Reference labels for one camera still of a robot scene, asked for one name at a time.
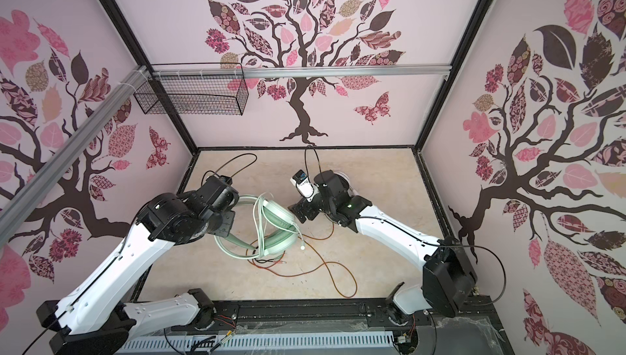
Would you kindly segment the mint green headphones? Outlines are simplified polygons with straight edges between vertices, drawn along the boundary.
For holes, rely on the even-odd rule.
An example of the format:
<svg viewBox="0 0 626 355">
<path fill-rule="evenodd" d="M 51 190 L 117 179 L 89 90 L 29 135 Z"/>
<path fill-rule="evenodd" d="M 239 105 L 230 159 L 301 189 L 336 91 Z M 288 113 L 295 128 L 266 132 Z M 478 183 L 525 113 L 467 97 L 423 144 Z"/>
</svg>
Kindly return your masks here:
<svg viewBox="0 0 626 355">
<path fill-rule="evenodd" d="M 229 234 L 227 238 L 214 236 L 218 248 L 226 255 L 237 260 L 265 260 L 267 257 L 282 255 L 300 242 L 300 249 L 306 249 L 303 232 L 297 223 L 297 218 L 288 209 L 274 200 L 259 196 L 241 195 L 235 207 L 251 206 L 257 242 L 254 246 Z M 224 241 L 237 247 L 252 251 L 251 255 L 237 254 L 224 245 Z"/>
</svg>

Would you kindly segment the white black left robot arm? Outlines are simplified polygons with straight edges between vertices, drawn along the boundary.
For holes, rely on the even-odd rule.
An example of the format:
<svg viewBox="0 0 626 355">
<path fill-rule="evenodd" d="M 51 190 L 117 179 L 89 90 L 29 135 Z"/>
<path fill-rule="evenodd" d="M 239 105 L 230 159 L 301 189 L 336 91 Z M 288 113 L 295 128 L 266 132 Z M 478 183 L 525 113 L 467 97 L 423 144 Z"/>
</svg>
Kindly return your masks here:
<svg viewBox="0 0 626 355">
<path fill-rule="evenodd" d="M 198 189 L 163 193 L 138 211 L 129 233 L 74 291 L 37 309 L 54 332 L 54 354 L 114 354 L 127 341 L 166 328 L 208 328 L 215 306 L 201 289 L 163 301 L 125 303 L 123 297 L 166 252 L 202 238 L 227 237 L 239 193 L 231 177 L 212 175 Z"/>
</svg>

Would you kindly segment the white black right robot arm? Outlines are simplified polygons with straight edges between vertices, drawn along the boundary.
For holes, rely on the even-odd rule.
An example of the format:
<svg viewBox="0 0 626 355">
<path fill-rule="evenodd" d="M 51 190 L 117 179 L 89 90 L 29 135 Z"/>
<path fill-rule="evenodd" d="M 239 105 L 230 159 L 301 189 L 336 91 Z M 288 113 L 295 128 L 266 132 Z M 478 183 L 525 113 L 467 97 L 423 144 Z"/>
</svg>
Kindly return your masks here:
<svg viewBox="0 0 626 355">
<path fill-rule="evenodd" d="M 416 312 L 430 309 L 449 318 L 460 314 L 478 276 L 455 238 L 438 239 L 388 216 L 355 192 L 341 172 L 328 170 L 310 178 L 300 170 L 290 182 L 301 199 L 289 210 L 300 222 L 323 213 L 340 226 L 380 242 L 422 272 L 422 281 L 402 282 L 386 298 L 385 312 L 392 322 L 403 325 Z"/>
</svg>

